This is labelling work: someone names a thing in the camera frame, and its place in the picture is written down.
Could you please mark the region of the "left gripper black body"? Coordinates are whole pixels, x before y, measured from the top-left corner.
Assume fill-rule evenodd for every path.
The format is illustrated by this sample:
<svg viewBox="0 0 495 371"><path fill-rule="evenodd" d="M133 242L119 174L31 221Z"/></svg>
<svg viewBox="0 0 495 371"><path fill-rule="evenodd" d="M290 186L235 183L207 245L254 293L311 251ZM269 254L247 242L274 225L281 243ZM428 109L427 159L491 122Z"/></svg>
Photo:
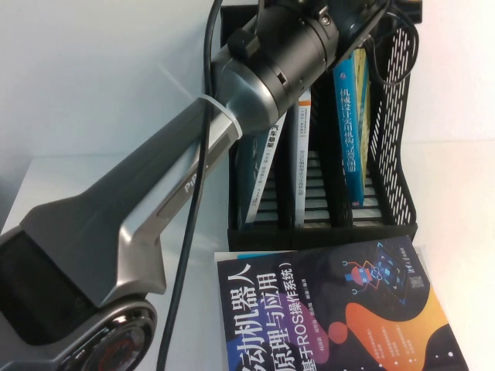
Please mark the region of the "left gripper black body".
<svg viewBox="0 0 495 371"><path fill-rule="evenodd" d="M329 14L339 32L335 64L363 43L389 5L385 0L329 1Z"/></svg>

